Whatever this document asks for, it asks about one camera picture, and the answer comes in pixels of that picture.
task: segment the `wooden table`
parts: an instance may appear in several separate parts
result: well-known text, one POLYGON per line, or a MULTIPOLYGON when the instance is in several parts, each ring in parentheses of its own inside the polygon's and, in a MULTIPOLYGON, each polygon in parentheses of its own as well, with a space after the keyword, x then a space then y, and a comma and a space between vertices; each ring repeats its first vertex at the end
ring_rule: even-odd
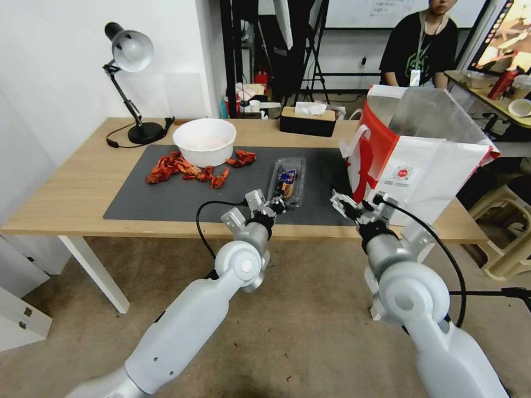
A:
MULTIPOLYGON (((152 119, 164 124, 161 119, 152 119)), ((128 118, 110 118, 86 140, 15 215, 4 224, 5 234, 58 235, 85 268, 98 287, 125 313, 129 301, 112 280, 83 236, 197 238, 194 222, 131 221, 103 219, 103 214, 121 188, 145 148, 115 149, 105 136, 131 122, 128 118)), ((236 145, 337 148, 340 138, 350 138, 357 122, 338 121, 332 138, 282 133, 278 121, 233 120, 236 145)), ((172 144, 176 126, 157 144, 172 144)), ((127 130, 114 135, 128 145, 127 130)), ((209 238, 232 238, 220 223, 202 223, 209 238)), ((400 232, 401 227, 392 227, 400 232)), ((461 204, 454 200, 435 222, 440 237, 450 243, 486 242, 480 230, 461 204)), ((276 225, 273 239, 360 239, 355 227, 276 225)))
POLYGON ((517 117, 509 113, 509 104, 511 103, 511 99, 509 98, 490 99, 489 97, 487 97, 487 95, 490 92, 491 87, 488 87, 488 88, 467 87, 465 84, 462 71, 450 70, 450 71, 444 72, 444 74, 450 79, 452 83, 457 84, 463 90, 466 90, 472 95, 474 95, 476 98, 479 98, 481 101, 489 105, 495 111, 497 111, 498 113, 501 113, 502 116, 506 117, 511 122, 523 128, 531 128, 531 117, 521 118, 521 117, 517 117))

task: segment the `lamp base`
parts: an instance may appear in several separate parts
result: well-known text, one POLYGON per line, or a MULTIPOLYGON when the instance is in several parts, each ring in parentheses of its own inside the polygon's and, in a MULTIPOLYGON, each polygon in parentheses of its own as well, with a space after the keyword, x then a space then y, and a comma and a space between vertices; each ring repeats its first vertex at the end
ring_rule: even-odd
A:
POLYGON ((129 130, 129 133, 127 133, 129 141, 131 141, 133 144, 143 145, 158 141, 165 136, 166 133, 164 131, 164 127, 162 127, 160 124, 152 122, 143 123, 143 126, 140 127, 136 125, 129 130))

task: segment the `floor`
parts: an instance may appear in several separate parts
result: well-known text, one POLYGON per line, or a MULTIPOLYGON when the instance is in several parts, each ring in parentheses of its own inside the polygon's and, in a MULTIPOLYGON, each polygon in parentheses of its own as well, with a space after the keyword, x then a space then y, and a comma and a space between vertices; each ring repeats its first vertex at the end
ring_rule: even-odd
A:
MULTIPOLYGON (((1 397, 64 397, 120 366, 145 329, 211 267, 198 239, 89 238, 131 301, 118 315, 71 260, 25 299, 53 317, 47 340, 0 353, 1 397)), ((223 242, 213 241, 218 249, 223 242)), ((270 243, 272 260, 256 292, 239 292, 224 323, 158 398, 426 397, 415 353, 398 327, 373 322, 359 242, 270 243)), ((469 290, 502 285, 460 246, 450 247, 469 290)), ((426 260, 457 288, 439 249, 426 260)), ((531 287, 531 273, 513 285, 531 287)), ((455 318, 459 299, 452 300, 455 318)), ((509 298, 470 297, 464 329, 514 397, 531 397, 531 317, 509 298)))

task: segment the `black t-shirt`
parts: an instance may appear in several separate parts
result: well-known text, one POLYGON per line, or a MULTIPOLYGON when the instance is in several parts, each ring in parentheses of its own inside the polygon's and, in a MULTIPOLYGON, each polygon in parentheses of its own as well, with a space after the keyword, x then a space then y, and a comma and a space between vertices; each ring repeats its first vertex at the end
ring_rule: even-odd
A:
MULTIPOLYGON (((394 72, 398 85, 409 87, 411 70, 417 69, 417 49, 420 39, 420 16, 413 13, 402 19, 393 29, 386 50, 383 53, 380 70, 382 82, 384 72, 394 72)), ((451 19, 438 35, 424 35, 419 67, 420 84, 429 81, 435 72, 454 69, 457 49, 457 26, 451 19)))

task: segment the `logo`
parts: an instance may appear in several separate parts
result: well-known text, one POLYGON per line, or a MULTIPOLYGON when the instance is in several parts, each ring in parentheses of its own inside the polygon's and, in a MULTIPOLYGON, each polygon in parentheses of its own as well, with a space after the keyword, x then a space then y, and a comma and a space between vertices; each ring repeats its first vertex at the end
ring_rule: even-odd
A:
POLYGON ((430 63, 428 61, 428 55, 426 52, 420 57, 419 65, 415 64, 417 60, 417 53, 412 54, 405 63, 405 75, 411 77, 411 71, 414 69, 420 69, 422 77, 427 77, 430 72, 430 63))
POLYGON ((296 170, 285 171, 280 175, 279 180, 285 184, 293 184, 295 181, 295 174, 296 170))
POLYGON ((395 180, 408 181, 412 172, 413 168, 410 166, 398 166, 393 173, 393 178, 395 180))

